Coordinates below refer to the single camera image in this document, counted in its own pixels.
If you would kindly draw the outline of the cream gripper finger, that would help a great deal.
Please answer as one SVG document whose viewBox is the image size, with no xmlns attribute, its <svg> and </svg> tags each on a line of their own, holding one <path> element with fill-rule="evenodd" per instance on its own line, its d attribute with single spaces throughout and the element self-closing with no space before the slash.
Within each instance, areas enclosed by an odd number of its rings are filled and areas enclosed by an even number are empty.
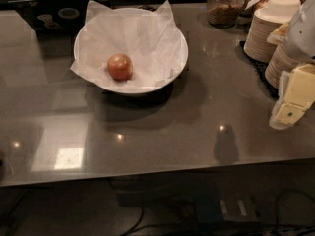
<svg viewBox="0 0 315 236">
<path fill-rule="evenodd" d="M 284 130 L 290 126 L 289 123 L 289 113 L 291 107 L 284 100 L 287 86 L 290 79 L 290 73 L 287 71 L 282 71 L 279 79 L 279 89 L 278 96 L 279 99 L 276 101 L 274 108 L 272 110 L 272 115 L 269 120 L 269 125 L 276 130 Z"/>
</svg>

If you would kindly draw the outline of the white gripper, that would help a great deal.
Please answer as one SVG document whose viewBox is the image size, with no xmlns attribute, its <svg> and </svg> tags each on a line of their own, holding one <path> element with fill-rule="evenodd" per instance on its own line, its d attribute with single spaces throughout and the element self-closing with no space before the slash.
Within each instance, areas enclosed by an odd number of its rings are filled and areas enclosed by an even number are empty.
<svg viewBox="0 0 315 236">
<path fill-rule="evenodd" d="M 315 0 L 305 0 L 293 15 L 287 30 L 288 55 L 301 63 L 315 62 Z M 304 64 L 290 72 L 284 100 L 291 107 L 293 126 L 315 103 L 315 65 Z"/>
</svg>

